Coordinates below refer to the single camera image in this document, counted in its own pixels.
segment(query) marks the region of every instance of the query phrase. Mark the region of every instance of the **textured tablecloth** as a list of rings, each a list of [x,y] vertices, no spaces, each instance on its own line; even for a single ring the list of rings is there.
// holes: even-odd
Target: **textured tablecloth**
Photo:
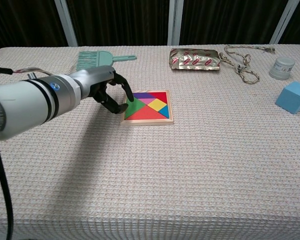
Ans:
[[[226,63],[219,72],[171,71],[170,49],[0,49],[1,67],[56,74],[73,72],[79,51],[134,54],[137,60],[116,62],[116,71],[132,90],[169,90],[174,117],[173,125],[120,126],[119,115],[85,99],[0,142],[14,240],[300,240],[300,112],[275,105],[284,86],[300,82],[300,45],[275,45],[276,54],[238,50],[251,54],[255,85]],[[279,56],[296,61],[289,80],[268,74]],[[0,84],[26,78],[0,75]],[[123,101],[120,87],[108,92]],[[6,227],[0,186],[0,239]]]

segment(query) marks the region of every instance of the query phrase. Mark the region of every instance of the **blue logo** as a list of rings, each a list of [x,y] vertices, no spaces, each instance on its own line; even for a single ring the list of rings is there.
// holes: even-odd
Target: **blue logo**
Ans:
[[[53,88],[53,90],[58,91],[60,89],[60,86],[56,84],[55,82],[50,83],[50,87]]]

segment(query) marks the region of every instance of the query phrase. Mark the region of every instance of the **blue cube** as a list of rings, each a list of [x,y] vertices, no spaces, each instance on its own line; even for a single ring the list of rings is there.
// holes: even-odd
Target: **blue cube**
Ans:
[[[300,82],[294,81],[287,85],[275,102],[276,105],[292,114],[300,111]]]

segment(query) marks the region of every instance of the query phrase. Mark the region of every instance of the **tangram puzzle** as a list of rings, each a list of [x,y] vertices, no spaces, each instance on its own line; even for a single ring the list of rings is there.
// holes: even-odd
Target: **tangram puzzle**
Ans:
[[[122,114],[122,125],[173,124],[169,91],[134,92],[133,96],[133,102],[124,100],[129,107]]]

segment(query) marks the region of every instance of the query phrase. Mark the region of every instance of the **snack package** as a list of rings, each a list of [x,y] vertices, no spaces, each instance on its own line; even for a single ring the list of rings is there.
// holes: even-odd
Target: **snack package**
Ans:
[[[173,48],[169,65],[173,70],[219,70],[220,58],[213,49]]]

